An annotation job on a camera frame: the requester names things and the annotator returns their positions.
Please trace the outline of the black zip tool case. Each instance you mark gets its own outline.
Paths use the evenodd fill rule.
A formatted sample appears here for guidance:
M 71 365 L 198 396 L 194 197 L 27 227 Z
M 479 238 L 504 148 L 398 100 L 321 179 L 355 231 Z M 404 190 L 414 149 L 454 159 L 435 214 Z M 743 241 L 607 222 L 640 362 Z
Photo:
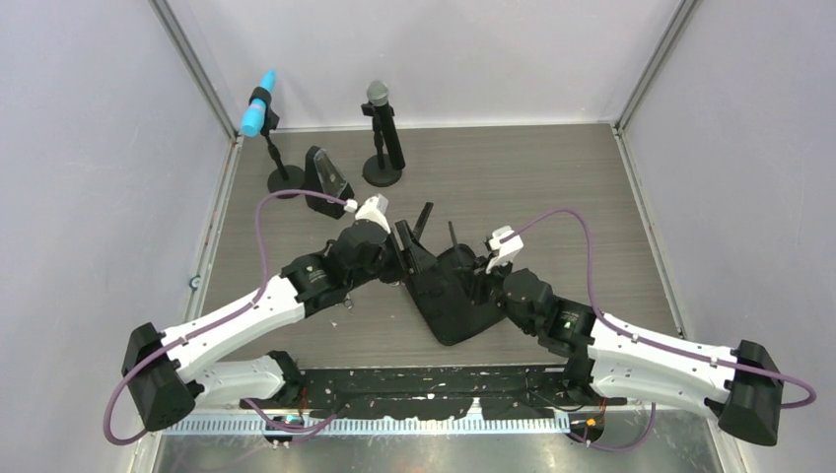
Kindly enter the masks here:
M 435 255 L 438 264 L 429 274 L 405 278 L 407 291 L 439 343 L 452 346 L 493 327 L 505 318 L 490 305 L 483 292 L 482 276 L 474 269 L 486 258 L 459 243 Z

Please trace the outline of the black hair clip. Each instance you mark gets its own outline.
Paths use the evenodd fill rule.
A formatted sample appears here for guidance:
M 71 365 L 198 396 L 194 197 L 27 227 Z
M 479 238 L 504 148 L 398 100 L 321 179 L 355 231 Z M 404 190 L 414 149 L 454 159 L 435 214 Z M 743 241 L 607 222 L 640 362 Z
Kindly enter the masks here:
M 457 237 L 456 237 L 456 233 L 455 233 L 454 225 L 453 225 L 452 221 L 448 221 L 448 230 L 449 230 L 449 236 L 450 236 L 450 239 L 451 239 L 451 250 L 452 251 L 457 251 L 458 240 L 457 240 Z

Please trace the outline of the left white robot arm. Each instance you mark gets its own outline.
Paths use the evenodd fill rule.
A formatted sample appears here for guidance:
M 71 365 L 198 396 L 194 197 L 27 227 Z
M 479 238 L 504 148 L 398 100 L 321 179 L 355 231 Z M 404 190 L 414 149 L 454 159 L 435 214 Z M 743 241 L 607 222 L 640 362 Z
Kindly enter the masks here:
M 108 404 L 128 390 L 144 433 L 173 426 L 202 404 L 269 399 L 294 406 L 303 392 L 298 368 L 285 352 L 228 362 L 226 356 L 257 338 L 341 304 L 371 282 L 392 283 L 404 273 L 391 228 L 360 218 L 317 252 L 268 274 L 251 293 L 207 315 L 160 330 L 134 328 L 122 379 Z

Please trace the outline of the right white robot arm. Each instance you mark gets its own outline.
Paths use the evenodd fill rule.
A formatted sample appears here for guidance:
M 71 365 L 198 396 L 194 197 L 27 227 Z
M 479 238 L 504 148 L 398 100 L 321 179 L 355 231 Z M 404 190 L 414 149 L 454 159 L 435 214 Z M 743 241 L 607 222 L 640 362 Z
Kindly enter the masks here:
M 554 294 L 528 269 L 477 271 L 476 304 L 500 310 L 524 334 L 567 361 L 563 391 L 576 404 L 642 399 L 716 420 L 737 439 L 778 442 L 784 383 L 762 345 L 697 344 L 628 323 Z

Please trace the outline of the black hair comb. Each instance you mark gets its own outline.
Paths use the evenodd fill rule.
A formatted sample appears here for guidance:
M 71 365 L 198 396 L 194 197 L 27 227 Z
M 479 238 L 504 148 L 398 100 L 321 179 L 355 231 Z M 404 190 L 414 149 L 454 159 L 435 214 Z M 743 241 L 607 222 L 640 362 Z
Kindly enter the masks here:
M 420 240 L 421 236 L 426 228 L 426 225 L 429 221 L 431 213 L 434 208 L 433 202 L 426 202 L 416 220 L 415 226 L 412 229 L 413 235 L 416 240 Z

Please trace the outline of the right black mic stand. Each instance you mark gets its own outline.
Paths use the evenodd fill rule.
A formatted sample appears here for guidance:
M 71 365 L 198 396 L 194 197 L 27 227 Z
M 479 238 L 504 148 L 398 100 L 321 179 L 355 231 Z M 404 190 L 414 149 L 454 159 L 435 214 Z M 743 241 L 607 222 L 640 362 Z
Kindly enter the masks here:
M 375 187 L 388 187 L 397 183 L 401 176 L 402 170 L 394 169 L 392 161 L 388 155 L 383 142 L 383 134 L 381 133 L 378 119 L 373 116 L 372 106 L 367 102 L 361 105 L 363 114 L 372 119 L 373 124 L 373 138 L 376 148 L 376 154 L 369 157 L 363 166 L 363 178 L 370 185 Z

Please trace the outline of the black mic stand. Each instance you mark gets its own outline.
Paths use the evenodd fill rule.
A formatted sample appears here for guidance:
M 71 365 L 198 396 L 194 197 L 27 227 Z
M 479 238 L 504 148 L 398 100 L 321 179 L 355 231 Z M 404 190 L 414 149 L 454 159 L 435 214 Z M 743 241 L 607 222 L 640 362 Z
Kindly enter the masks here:
M 372 119 L 373 124 L 373 138 L 376 148 L 376 154 L 369 157 L 363 166 L 363 178 L 370 185 L 375 187 L 388 187 L 397 183 L 401 176 L 402 170 L 394 169 L 392 161 L 388 155 L 383 142 L 383 134 L 381 133 L 378 119 L 373 116 L 372 106 L 367 102 L 361 105 L 363 114 Z
M 265 139 L 267 152 L 275 164 L 276 169 L 267 178 L 267 189 L 270 193 L 301 189 L 304 185 L 305 172 L 297 166 L 286 166 L 281 157 L 278 147 L 273 143 L 270 133 L 278 127 L 280 117 L 271 108 L 264 114 L 264 124 L 260 135 Z

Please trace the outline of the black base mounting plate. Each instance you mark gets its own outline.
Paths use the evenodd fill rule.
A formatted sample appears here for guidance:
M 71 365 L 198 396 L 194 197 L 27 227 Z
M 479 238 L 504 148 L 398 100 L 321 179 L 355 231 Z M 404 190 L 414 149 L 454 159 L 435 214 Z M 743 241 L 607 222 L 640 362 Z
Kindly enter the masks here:
M 256 400 L 264 411 L 309 411 L 323 419 L 442 421 L 478 404 L 489 420 L 545 419 L 556 411 L 599 406 L 569 388 L 562 365 L 307 369 L 290 399 Z

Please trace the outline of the black metronome clear cover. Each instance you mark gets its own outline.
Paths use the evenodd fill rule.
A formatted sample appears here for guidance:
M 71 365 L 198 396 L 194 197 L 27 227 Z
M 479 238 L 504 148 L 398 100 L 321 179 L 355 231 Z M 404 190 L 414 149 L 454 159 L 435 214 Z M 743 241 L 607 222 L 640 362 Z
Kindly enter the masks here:
M 355 192 L 347 177 L 330 159 L 326 151 L 318 146 L 311 146 L 305 156 L 304 189 L 343 201 L 355 197 Z M 309 195 L 305 199 L 307 206 L 321 215 L 339 220 L 346 214 L 343 204 Z

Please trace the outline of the left black mic stand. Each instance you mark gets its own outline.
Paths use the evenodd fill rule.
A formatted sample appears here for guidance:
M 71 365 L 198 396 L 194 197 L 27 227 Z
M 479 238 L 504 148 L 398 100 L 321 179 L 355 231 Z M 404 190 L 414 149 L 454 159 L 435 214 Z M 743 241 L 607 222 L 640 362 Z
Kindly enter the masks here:
M 304 185 L 305 172 L 297 166 L 286 166 L 281 157 L 278 147 L 273 143 L 270 133 L 278 127 L 280 117 L 271 108 L 264 114 L 264 124 L 260 135 L 265 139 L 267 152 L 275 164 L 276 169 L 267 178 L 267 189 L 270 193 L 301 189 Z

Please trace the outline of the grey black microphone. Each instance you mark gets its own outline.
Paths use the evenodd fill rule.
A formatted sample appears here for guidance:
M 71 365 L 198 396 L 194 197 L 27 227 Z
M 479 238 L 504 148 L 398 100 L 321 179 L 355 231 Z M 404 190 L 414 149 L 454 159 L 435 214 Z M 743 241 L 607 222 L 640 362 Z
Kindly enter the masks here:
M 389 103 L 389 88 L 379 79 L 373 80 L 367 88 L 368 103 L 372 106 L 373 116 L 380 124 L 383 142 L 394 169 L 405 169 L 405 160 L 394 123 L 395 113 Z

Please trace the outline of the blue microphone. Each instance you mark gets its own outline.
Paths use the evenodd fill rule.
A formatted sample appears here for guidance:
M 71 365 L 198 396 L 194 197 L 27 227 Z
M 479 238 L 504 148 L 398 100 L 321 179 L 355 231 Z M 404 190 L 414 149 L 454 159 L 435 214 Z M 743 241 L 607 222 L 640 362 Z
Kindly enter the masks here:
M 241 131 L 245 137 L 260 134 L 268 124 L 272 113 L 272 92 L 276 83 L 276 73 L 268 70 L 249 97 L 248 105 L 241 121 Z

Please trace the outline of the aluminium frame rail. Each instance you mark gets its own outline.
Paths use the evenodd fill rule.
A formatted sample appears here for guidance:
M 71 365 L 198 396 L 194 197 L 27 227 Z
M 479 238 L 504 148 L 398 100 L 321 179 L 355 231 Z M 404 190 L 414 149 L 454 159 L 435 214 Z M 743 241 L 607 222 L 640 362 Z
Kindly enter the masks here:
M 639 405 L 647 407 L 652 413 L 667 410 L 688 412 L 642 399 L 604 398 L 599 406 L 592 409 L 584 408 L 576 412 L 560 410 L 545 419 L 489 420 L 482 413 L 478 404 L 474 403 L 471 410 L 458 420 L 394 420 L 390 417 L 381 420 L 352 420 L 339 419 L 335 414 L 317 419 L 307 410 L 268 409 L 264 411 L 255 403 L 256 400 L 266 399 L 245 399 L 225 404 L 202 404 L 183 420 L 161 430 L 161 432 L 188 435 L 205 434 L 216 429 L 223 433 L 258 433 L 273 438 L 316 434 L 335 436 L 467 435 L 483 433 L 570 434 L 574 430 L 580 429 L 587 420 L 598 419 L 608 412 Z

